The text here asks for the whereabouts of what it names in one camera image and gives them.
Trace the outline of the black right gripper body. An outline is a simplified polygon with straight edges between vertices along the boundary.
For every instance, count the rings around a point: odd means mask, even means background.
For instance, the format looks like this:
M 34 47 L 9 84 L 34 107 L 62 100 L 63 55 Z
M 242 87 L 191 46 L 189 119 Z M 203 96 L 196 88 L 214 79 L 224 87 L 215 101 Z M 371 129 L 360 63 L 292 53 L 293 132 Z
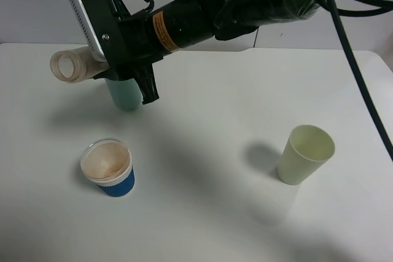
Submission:
M 153 64 L 161 61 L 170 51 L 159 41 L 154 28 L 153 16 L 162 10 L 172 11 L 183 4 L 183 0 L 173 0 L 155 10 L 142 9 L 130 14 L 122 0 L 108 0 L 111 17 L 119 32 L 118 38 L 106 43 L 110 56 L 110 69 L 106 78 L 114 81 L 135 79 L 138 83 L 154 83 Z

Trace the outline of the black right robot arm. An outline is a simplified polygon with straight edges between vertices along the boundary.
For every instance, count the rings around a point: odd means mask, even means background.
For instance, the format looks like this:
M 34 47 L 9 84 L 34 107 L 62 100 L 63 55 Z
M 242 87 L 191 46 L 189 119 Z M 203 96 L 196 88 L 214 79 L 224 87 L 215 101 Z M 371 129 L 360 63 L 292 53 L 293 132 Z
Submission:
M 101 79 L 133 79 L 144 104 L 158 99 L 153 64 L 166 55 L 215 38 L 232 40 L 260 26 L 310 18 L 318 8 L 333 11 L 335 0 L 169 0 L 129 13 L 122 0 L 83 0 L 109 68 Z M 390 12 L 384 0 L 355 0 L 368 10 L 337 9 L 342 17 L 371 17 Z

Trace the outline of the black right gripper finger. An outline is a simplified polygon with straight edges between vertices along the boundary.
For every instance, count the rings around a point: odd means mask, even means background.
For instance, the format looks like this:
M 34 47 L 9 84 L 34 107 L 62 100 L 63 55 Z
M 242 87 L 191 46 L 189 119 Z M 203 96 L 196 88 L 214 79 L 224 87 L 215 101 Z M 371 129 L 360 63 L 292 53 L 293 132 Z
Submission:
M 134 79 L 142 93 L 142 103 L 149 104 L 159 99 L 152 64 L 143 64 L 134 70 Z
M 119 75 L 114 70 L 106 70 L 106 71 L 103 71 L 103 72 L 100 72 L 100 73 L 94 75 L 93 79 L 94 80 L 108 79 L 108 80 L 118 81 Z

